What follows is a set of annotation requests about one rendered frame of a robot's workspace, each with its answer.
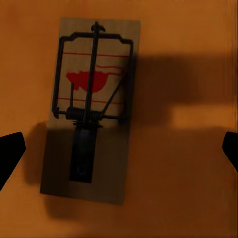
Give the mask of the mousetrap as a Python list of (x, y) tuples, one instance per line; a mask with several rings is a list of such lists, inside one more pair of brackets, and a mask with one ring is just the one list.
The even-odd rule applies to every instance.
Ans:
[(40, 194), (123, 206), (141, 20), (59, 24)]

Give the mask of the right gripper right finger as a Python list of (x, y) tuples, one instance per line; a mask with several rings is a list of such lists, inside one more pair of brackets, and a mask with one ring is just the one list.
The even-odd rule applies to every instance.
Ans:
[(222, 149), (238, 172), (238, 134), (226, 132)]

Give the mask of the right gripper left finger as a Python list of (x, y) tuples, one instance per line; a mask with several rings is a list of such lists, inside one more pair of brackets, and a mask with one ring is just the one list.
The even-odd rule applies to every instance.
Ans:
[(21, 132), (0, 137), (0, 191), (26, 151)]

